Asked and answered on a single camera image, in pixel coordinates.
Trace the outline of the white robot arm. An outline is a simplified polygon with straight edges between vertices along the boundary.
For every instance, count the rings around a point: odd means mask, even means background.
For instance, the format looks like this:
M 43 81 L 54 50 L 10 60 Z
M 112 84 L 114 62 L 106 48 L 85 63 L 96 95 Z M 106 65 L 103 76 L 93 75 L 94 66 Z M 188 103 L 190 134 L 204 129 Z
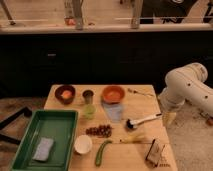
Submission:
M 159 95 L 165 111 L 180 109 L 186 100 L 213 117 L 213 88 L 205 84 L 206 67 L 191 63 L 169 71 L 165 76 L 166 87 Z

